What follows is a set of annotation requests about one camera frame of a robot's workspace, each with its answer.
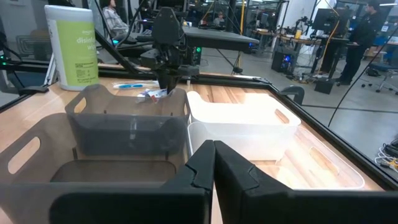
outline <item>dark pants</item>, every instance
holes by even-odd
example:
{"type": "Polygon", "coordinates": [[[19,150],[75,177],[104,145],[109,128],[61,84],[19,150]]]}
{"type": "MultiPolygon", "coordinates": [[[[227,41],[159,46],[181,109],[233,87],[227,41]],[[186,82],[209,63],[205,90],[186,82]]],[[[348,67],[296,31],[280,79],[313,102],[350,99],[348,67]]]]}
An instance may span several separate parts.
{"type": "Polygon", "coordinates": [[[335,42],[330,42],[328,45],[328,48],[326,49],[325,52],[325,57],[323,58],[322,66],[321,66],[321,71],[329,73],[332,66],[333,62],[335,61],[335,54],[340,47],[339,43],[335,42]]]}
{"type": "Polygon", "coordinates": [[[344,67],[343,72],[341,73],[341,76],[340,76],[341,82],[350,83],[353,80],[353,77],[355,76],[356,72],[358,71],[359,66],[361,66],[363,54],[365,53],[366,49],[367,49],[367,47],[364,47],[364,46],[348,48],[347,57],[346,57],[347,64],[344,67]]]}

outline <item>computer tower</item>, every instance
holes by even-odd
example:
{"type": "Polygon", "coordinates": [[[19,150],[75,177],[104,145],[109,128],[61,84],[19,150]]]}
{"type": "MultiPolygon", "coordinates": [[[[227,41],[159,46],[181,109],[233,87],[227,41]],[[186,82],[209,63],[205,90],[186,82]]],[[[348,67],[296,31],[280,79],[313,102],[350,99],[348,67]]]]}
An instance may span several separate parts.
{"type": "Polygon", "coordinates": [[[294,60],[294,52],[292,50],[280,48],[275,51],[271,69],[277,72],[288,72],[294,60]]]}

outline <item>wooden tabletop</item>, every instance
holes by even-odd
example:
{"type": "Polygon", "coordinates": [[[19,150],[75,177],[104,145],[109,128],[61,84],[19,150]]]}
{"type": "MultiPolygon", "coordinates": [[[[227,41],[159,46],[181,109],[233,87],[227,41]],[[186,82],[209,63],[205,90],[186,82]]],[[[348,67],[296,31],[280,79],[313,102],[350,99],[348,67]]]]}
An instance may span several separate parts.
{"type": "MultiPolygon", "coordinates": [[[[132,82],[116,78],[100,78],[100,83],[115,95],[136,96],[142,90],[115,90],[113,83],[132,82]]],[[[244,103],[247,93],[266,93],[267,90],[233,88],[210,85],[179,85],[187,91],[197,91],[208,102],[244,103]]],[[[54,84],[49,92],[35,94],[0,114],[0,153],[42,118],[64,113],[64,107],[78,92],[65,91],[54,84]]],[[[344,158],[331,144],[302,121],[294,142],[279,161],[253,161],[258,168],[294,189],[382,190],[374,181],[344,158]]],[[[213,223],[221,223],[220,210],[213,201],[213,223]]],[[[8,223],[0,209],[0,223],[8,223]]]]}

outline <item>person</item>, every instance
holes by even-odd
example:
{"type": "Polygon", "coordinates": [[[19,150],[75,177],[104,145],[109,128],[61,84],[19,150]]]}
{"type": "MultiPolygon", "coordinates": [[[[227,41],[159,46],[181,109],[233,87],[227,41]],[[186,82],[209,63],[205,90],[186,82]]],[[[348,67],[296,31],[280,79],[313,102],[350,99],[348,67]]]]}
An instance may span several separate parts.
{"type": "MultiPolygon", "coordinates": [[[[333,37],[348,38],[346,36],[346,34],[348,33],[348,29],[349,29],[349,19],[347,21],[345,31],[341,34],[336,34],[333,37]]],[[[325,57],[323,58],[322,66],[321,66],[321,69],[319,72],[320,75],[329,74],[329,72],[333,66],[333,62],[335,61],[335,54],[340,47],[341,47],[341,45],[339,43],[336,43],[333,41],[331,41],[328,44],[328,48],[326,49],[325,57]]]]}
{"type": "Polygon", "coordinates": [[[129,26],[125,24],[117,14],[115,0],[108,0],[107,2],[109,4],[103,8],[103,13],[112,36],[126,34],[129,30],[129,26]]]}
{"type": "Polygon", "coordinates": [[[216,19],[214,19],[214,24],[219,25],[220,22],[224,22],[224,18],[223,18],[223,12],[219,12],[218,13],[218,17],[216,19]]]}
{"type": "Polygon", "coordinates": [[[350,85],[353,77],[361,65],[361,60],[365,50],[372,46],[376,34],[384,23],[380,12],[380,4],[377,1],[369,1],[366,6],[367,14],[354,29],[349,41],[353,46],[347,51],[346,66],[337,79],[340,85],[350,85]]]}

